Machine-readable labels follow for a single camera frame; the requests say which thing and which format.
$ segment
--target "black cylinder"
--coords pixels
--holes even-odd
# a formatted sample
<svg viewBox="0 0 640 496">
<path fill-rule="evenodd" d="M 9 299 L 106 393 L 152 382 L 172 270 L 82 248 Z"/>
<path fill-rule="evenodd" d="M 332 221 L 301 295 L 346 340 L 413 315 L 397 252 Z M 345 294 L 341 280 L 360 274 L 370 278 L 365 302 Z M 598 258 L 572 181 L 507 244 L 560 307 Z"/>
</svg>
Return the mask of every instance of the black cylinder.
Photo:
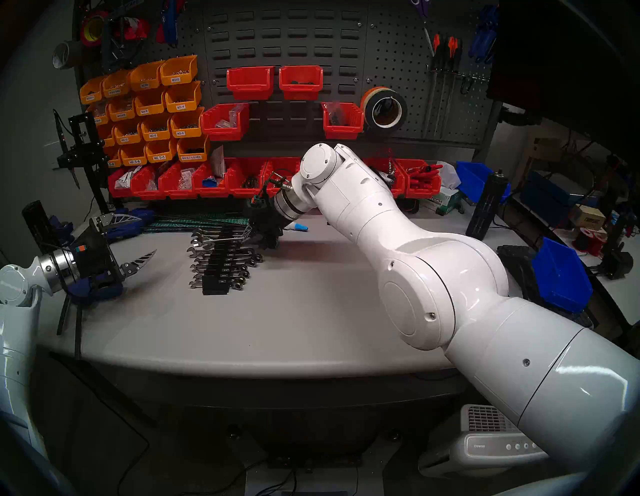
<svg viewBox="0 0 640 496">
<path fill-rule="evenodd" d="M 476 211 L 467 227 L 467 236 L 480 241 L 484 239 L 493 217 L 498 211 L 498 205 L 500 205 L 504 190 L 507 189 L 507 184 L 509 181 L 502 174 L 502 170 L 489 175 L 484 184 L 482 195 L 480 195 L 480 201 L 476 205 Z"/>
</svg>

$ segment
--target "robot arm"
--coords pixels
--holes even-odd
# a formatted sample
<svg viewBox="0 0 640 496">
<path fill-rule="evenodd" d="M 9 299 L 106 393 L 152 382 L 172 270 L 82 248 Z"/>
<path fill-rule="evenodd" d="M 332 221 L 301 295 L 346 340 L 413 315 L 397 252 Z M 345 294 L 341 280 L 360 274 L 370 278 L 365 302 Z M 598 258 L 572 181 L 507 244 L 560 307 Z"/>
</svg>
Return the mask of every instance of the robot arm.
<svg viewBox="0 0 640 496">
<path fill-rule="evenodd" d="M 498 256 L 425 231 L 347 147 L 309 149 L 273 199 L 282 223 L 317 206 L 378 274 L 400 338 L 446 357 L 551 457 L 582 468 L 638 397 L 640 362 L 591 330 L 508 297 Z"/>
</svg>

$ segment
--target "wrench set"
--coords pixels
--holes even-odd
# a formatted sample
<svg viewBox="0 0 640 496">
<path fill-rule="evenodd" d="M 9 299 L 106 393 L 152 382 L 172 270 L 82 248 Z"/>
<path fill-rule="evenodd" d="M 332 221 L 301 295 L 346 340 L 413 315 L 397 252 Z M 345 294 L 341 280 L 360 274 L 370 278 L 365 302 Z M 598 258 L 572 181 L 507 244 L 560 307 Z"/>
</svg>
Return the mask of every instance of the wrench set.
<svg viewBox="0 0 640 496">
<path fill-rule="evenodd" d="M 194 259 L 193 280 L 189 287 L 201 288 L 202 294 L 227 294 L 229 289 L 241 290 L 249 279 L 249 267 L 262 263 L 262 255 L 242 246 L 247 238 L 243 225 L 220 225 L 196 228 L 187 248 Z"/>
</svg>

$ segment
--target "workbench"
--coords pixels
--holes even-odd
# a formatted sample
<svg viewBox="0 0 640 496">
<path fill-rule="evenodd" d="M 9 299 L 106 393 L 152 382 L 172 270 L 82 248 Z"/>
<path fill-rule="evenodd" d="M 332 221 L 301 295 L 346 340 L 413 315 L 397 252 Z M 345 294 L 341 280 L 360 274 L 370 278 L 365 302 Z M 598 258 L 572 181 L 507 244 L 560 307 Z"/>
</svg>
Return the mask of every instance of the workbench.
<svg viewBox="0 0 640 496">
<path fill-rule="evenodd" d="M 572 241 L 575 239 L 575 234 L 572 231 L 553 229 L 542 217 L 521 201 L 519 194 L 513 195 L 509 201 L 512 205 L 516 206 L 518 210 L 542 226 L 543 229 L 547 231 L 549 238 L 564 243 L 578 253 L 580 260 L 586 267 L 600 265 L 602 261 L 600 258 L 580 252 L 573 247 Z M 638 264 L 640 264 L 640 236 L 627 237 L 624 239 L 624 242 L 625 247 L 623 251 L 629 252 L 634 258 L 634 267 L 631 271 L 620 279 L 611 280 L 604 275 L 599 275 L 591 280 L 595 282 L 594 289 L 598 290 L 604 296 L 607 296 L 606 300 L 617 310 L 616 314 L 618 314 L 619 318 L 623 319 L 623 322 L 621 322 L 623 327 L 630 328 L 640 322 L 640 305 L 638 305 L 637 297 L 637 292 L 640 289 L 640 267 L 638 266 Z"/>
<path fill-rule="evenodd" d="M 464 233 L 472 207 L 439 216 L 426 208 L 418 226 Z M 357 247 L 320 214 L 285 231 L 277 250 L 250 268 L 242 291 L 203 296 L 190 289 L 190 233 L 143 234 L 111 245 L 119 263 L 157 249 L 128 278 L 121 297 L 84 311 L 82 358 L 170 374 L 218 378 L 338 378 L 388 376 L 451 368 L 440 348 L 421 351 L 398 336 L 378 296 L 376 275 Z M 525 245 L 507 229 L 489 229 L 484 242 Z M 521 296 L 510 279 L 511 293 Z M 56 336 L 62 291 L 45 296 L 38 342 L 74 353 L 75 310 Z"/>
</svg>

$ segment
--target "pegboard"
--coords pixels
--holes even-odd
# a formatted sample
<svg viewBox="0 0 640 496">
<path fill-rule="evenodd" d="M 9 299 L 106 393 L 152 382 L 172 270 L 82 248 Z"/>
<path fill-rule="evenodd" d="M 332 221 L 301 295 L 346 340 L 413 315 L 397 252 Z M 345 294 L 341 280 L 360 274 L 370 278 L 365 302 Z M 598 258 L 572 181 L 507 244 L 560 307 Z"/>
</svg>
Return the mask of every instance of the pegboard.
<svg viewBox="0 0 640 496">
<path fill-rule="evenodd" d="M 426 22 L 431 38 L 440 32 L 463 39 L 461 74 L 487 79 L 490 66 L 467 56 L 485 0 L 432 2 Z M 155 33 L 160 21 L 160 0 L 141 8 L 151 23 L 151 34 L 141 61 L 198 55 L 198 79 L 203 81 L 202 105 L 235 101 L 227 89 L 227 69 L 275 66 L 274 92 L 267 101 L 250 102 L 251 125 L 247 141 L 314 141 L 324 138 L 318 102 L 284 100 L 278 87 L 283 65 L 319 65 L 324 70 L 320 101 L 360 103 L 374 86 L 399 92 L 408 105 L 408 118 L 389 141 L 441 143 L 479 147 L 488 123 L 492 101 L 486 98 L 487 81 L 476 80 L 467 95 L 460 94 L 455 79 L 447 127 L 440 136 L 435 125 L 444 122 L 453 75 L 438 74 L 431 118 L 423 126 L 432 73 L 431 56 L 423 23 L 404 0 L 328 0 L 309 7 L 294 1 L 244 0 L 219 3 L 189 0 L 178 19 L 176 48 L 159 44 Z M 360 140 L 379 141 L 367 133 Z"/>
</svg>

